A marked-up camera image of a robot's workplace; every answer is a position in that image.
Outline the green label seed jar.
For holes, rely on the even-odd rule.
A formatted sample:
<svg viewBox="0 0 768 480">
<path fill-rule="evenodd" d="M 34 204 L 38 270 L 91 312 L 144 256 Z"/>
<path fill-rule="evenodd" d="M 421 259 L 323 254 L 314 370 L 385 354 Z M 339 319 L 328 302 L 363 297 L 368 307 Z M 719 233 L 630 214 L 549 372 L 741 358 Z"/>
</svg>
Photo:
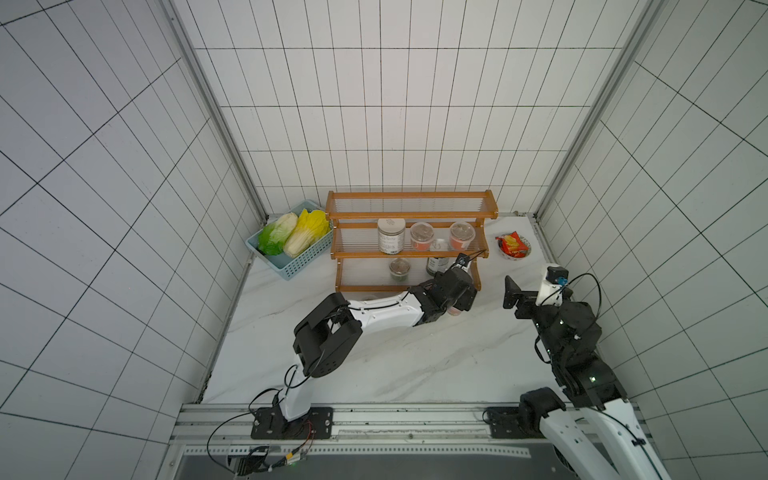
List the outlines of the green label seed jar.
<svg viewBox="0 0 768 480">
<path fill-rule="evenodd" d="M 405 258 L 395 258 L 389 264 L 389 273 L 393 281 L 406 282 L 411 270 L 410 262 Z"/>
</svg>

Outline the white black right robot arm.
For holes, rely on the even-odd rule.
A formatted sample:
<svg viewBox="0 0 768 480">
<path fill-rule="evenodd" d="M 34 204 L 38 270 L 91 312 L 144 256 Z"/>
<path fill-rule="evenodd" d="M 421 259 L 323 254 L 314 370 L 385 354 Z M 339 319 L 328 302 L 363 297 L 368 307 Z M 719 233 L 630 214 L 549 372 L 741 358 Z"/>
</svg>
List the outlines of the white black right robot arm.
<svg viewBox="0 0 768 480">
<path fill-rule="evenodd" d="M 566 269 L 546 269 L 538 290 L 505 279 L 503 306 L 533 322 L 534 349 L 560 387 L 523 394 L 521 431 L 548 440 L 579 479 L 666 479 L 663 462 L 644 433 L 613 370 L 596 352 L 597 311 L 574 301 Z"/>
</svg>

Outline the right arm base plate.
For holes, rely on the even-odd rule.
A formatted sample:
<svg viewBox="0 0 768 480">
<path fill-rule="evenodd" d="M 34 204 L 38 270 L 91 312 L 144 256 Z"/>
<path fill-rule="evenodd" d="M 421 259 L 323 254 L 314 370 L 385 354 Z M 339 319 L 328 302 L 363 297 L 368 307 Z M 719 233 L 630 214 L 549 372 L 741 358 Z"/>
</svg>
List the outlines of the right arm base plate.
<svg viewBox="0 0 768 480">
<path fill-rule="evenodd" d="M 482 420 L 489 426 L 493 439 L 521 440 L 542 439 L 540 418 L 527 407 L 488 407 Z"/>
</svg>

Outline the large white labelled jar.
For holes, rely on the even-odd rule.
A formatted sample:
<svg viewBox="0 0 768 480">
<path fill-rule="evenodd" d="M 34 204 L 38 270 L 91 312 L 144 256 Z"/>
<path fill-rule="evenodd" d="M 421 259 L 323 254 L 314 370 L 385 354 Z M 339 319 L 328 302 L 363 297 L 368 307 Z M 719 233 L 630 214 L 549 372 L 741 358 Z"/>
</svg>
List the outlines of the large white labelled jar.
<svg viewBox="0 0 768 480">
<path fill-rule="evenodd" d="M 403 218 L 380 218 L 377 221 L 378 249 L 396 255 L 404 248 L 406 221 Z"/>
</svg>

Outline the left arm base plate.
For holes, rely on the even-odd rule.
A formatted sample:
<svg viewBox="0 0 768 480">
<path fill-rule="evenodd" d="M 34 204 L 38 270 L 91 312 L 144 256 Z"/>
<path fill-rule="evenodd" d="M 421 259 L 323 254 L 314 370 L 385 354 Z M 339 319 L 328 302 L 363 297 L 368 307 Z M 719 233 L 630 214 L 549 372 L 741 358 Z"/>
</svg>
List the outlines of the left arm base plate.
<svg viewBox="0 0 768 480">
<path fill-rule="evenodd" d="M 253 440 L 325 440 L 331 437 L 334 410 L 312 407 L 296 420 L 288 421 L 278 406 L 258 408 L 250 438 Z"/>
</svg>

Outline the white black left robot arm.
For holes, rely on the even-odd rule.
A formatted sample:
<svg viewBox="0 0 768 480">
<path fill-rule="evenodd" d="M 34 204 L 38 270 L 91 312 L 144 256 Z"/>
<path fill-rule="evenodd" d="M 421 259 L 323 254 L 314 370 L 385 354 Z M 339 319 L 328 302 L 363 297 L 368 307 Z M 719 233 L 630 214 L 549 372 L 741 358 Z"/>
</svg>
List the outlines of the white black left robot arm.
<svg viewBox="0 0 768 480">
<path fill-rule="evenodd" d="M 294 421 L 309 413 L 311 381 L 340 367 L 363 335 L 416 327 L 450 311 L 470 310 L 477 295 L 472 265 L 461 254 L 446 271 L 377 300 L 348 300 L 339 292 L 327 296 L 294 328 L 294 365 L 286 372 L 285 389 L 276 401 L 283 419 Z"/>
</svg>

